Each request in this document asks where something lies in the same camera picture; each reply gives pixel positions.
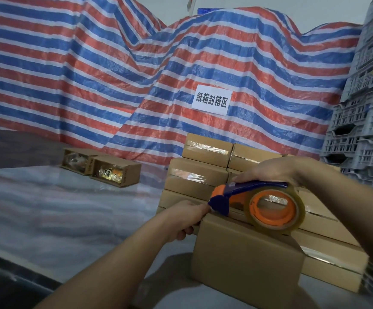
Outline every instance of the roll of tape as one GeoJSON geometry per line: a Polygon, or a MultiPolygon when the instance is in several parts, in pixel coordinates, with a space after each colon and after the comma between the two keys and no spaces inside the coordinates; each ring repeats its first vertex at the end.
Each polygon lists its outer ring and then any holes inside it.
{"type": "Polygon", "coordinates": [[[289,234],[305,218],[304,203],[293,187],[261,187],[243,194],[246,218],[259,232],[289,234]]]}

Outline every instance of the person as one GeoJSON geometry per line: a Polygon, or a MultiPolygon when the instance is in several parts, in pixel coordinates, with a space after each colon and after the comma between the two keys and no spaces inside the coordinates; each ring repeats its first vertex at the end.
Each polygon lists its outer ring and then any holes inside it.
{"type": "MultiPolygon", "coordinates": [[[[270,159],[234,178],[304,186],[344,224],[373,260],[373,189],[308,157],[270,159]]],[[[122,244],[60,286],[36,309],[127,308],[165,243],[182,240],[210,212],[182,201],[156,215],[122,244]]]]}

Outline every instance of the person's left hand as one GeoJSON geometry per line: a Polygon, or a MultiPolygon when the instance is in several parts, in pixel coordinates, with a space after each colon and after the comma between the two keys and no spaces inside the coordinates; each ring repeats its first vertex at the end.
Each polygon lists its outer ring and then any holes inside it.
{"type": "Polygon", "coordinates": [[[208,204],[195,205],[190,201],[181,201],[163,212],[159,213],[165,217],[170,226],[168,242],[177,239],[182,241],[185,237],[194,232],[193,225],[200,222],[201,219],[211,211],[208,204]]]}

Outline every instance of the stack of plastic crates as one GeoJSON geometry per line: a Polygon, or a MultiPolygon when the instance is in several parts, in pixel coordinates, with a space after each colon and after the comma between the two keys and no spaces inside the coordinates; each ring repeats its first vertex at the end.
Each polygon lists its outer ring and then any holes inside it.
{"type": "MultiPolygon", "coordinates": [[[[373,188],[373,1],[320,157],[325,163],[341,167],[346,176],[373,188]]],[[[362,284],[373,295],[370,272],[373,265],[369,265],[362,284]]]]}

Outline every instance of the red, white and blue tarp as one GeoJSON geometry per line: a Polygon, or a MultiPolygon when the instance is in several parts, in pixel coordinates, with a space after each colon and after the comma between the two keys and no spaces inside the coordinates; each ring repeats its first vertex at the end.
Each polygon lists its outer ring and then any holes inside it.
{"type": "Polygon", "coordinates": [[[157,164],[188,132],[317,157],[360,32],[301,34],[259,7],[167,27],[134,0],[0,0],[0,128],[157,164]],[[198,84],[233,91],[226,116],[191,109],[198,84]]]}

